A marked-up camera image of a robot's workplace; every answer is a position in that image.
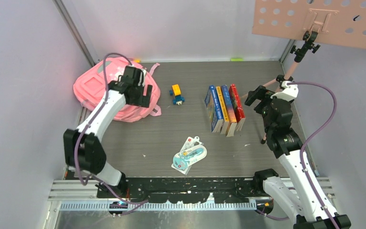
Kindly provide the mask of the pink student backpack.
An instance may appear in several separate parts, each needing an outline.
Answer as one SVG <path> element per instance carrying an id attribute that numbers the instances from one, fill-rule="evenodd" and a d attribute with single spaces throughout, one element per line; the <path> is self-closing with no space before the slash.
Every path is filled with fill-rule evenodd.
<path id="1" fill-rule="evenodd" d="M 118 76 L 123 74 L 124 68 L 127 65 L 128 61 L 122 57 L 108 58 L 105 63 L 108 81 L 117 81 Z M 145 84 L 150 84 L 153 88 L 149 108 L 125 105 L 114 117 L 114 120 L 132 123 L 148 115 L 160 116 L 162 114 L 161 108 L 157 104 L 160 99 L 161 90 L 153 78 L 153 73 L 159 65 L 159 63 L 154 64 L 145 76 Z M 105 93 L 102 63 L 95 65 L 81 75 L 74 83 L 73 91 L 81 105 L 93 111 Z"/>

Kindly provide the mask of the yellow spine book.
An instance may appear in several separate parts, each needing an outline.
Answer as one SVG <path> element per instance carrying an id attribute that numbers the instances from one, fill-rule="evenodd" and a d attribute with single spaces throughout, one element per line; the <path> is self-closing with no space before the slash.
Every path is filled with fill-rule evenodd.
<path id="1" fill-rule="evenodd" d="M 221 87 L 217 86 L 216 91 L 217 91 L 217 95 L 218 95 L 218 99 L 219 99 L 219 103 L 220 103 L 220 107 L 221 107 L 221 111 L 222 111 L 223 119 L 224 119 L 224 123 L 222 125 L 220 134 L 226 135 L 226 133 L 228 131 L 229 124 L 230 124 L 229 115 L 228 115 L 228 112 L 227 112 L 227 109 L 226 109 L 224 96 L 223 96 Z"/>

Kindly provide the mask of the dark blue book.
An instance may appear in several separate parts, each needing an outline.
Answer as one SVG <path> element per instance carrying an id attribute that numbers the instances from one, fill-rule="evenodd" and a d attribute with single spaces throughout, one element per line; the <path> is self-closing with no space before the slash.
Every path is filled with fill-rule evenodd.
<path id="1" fill-rule="evenodd" d="M 204 99 L 204 103 L 211 121 L 211 132 L 220 133 L 224 124 L 224 118 L 216 87 L 214 85 L 210 85 L 208 87 L 208 92 Z"/>

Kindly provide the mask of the blue orange Jane Eyre book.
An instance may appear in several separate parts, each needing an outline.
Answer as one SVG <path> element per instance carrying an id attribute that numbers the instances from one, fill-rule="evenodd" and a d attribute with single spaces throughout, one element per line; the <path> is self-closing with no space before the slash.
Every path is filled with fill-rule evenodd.
<path id="1" fill-rule="evenodd" d="M 221 90 L 222 90 L 222 94 L 224 97 L 224 104 L 225 104 L 225 108 L 228 114 L 228 118 L 229 118 L 229 125 L 228 128 L 225 132 L 225 136 L 226 137 L 232 137 L 234 136 L 235 133 L 235 129 L 237 126 L 237 119 L 236 119 L 236 115 L 235 115 L 235 111 L 233 108 L 233 103 L 229 94 L 229 89 L 227 85 L 222 85 L 221 86 Z"/>

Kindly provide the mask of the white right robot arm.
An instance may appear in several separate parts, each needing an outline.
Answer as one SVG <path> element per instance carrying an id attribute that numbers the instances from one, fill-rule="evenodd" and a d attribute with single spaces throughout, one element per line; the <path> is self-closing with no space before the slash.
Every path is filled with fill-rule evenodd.
<path id="1" fill-rule="evenodd" d="M 323 192 L 307 160 L 306 143 L 291 127 L 298 84 L 283 81 L 281 85 L 282 91 L 277 93 L 258 86 L 248 93 L 245 105 L 260 101 L 254 110 L 263 118 L 267 146 L 288 173 L 295 191 L 273 169 L 255 172 L 253 190 L 260 196 L 271 196 L 294 229 L 348 229 L 349 217 L 339 214 Z"/>

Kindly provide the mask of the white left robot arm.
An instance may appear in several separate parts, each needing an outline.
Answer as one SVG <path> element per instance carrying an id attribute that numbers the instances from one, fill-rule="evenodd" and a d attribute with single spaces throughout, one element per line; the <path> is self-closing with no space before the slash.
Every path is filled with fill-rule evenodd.
<path id="1" fill-rule="evenodd" d="M 149 107 L 153 87 L 145 83 L 146 75 L 145 69 L 127 65 L 117 81 L 107 83 L 102 100 L 88 118 L 76 129 L 67 129 L 63 134 L 66 164 L 74 167 L 78 176 L 85 171 L 107 183 L 109 192 L 117 198 L 126 194 L 125 175 L 107 162 L 101 141 L 125 105 Z"/>

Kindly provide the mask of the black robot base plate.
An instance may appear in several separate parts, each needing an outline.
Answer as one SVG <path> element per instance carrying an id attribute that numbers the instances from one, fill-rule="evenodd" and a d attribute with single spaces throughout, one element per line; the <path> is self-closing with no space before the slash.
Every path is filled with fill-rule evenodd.
<path id="1" fill-rule="evenodd" d="M 98 198 L 119 195 L 131 202 L 173 204 L 204 203 L 213 198 L 215 203 L 222 204 L 268 197 L 256 184 L 252 177 L 128 177 L 117 187 L 96 187 Z"/>

